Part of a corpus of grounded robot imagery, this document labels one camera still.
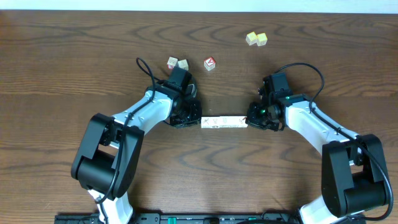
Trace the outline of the white block green 4 side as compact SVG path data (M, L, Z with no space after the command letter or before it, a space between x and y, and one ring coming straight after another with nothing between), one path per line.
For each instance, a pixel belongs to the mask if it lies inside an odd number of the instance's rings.
M201 128L212 128L211 117L201 118Z

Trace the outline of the block with blue side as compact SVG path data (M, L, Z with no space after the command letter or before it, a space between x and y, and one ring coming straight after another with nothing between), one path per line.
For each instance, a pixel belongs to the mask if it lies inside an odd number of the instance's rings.
M240 128L246 128L248 124L246 123L246 116L240 116L239 117L239 127Z

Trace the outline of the white block yellow W side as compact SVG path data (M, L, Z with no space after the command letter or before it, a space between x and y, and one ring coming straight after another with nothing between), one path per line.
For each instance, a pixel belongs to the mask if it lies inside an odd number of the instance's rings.
M211 118L211 127L219 128L220 127L220 117L212 117Z

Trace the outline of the white block green Z side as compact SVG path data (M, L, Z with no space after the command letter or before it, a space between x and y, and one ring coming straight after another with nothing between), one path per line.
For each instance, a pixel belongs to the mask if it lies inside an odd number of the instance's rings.
M228 118L228 123L230 128L238 128L240 125L239 116L230 116Z

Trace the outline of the white block red U side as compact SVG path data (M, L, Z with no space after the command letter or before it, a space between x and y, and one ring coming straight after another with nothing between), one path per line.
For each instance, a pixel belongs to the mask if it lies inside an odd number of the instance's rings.
M228 128L228 127L229 127L229 117L220 116L220 128Z

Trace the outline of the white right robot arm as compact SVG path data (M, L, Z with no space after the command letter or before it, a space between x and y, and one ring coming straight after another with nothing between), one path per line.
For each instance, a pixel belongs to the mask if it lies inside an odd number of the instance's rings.
M306 95L275 98L249 105L246 123L259 129L288 127L303 136L322 156L322 194L299 210L302 223L367 221L362 213L394 204L380 139L347 130L320 111Z

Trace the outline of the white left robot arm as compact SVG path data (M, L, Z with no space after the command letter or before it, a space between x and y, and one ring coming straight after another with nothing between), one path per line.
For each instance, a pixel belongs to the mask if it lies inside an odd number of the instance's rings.
M185 128L198 124L197 85L161 81L127 110L89 121L71 168L95 200L99 223L129 223L134 210L127 190L135 176L144 136L158 123Z

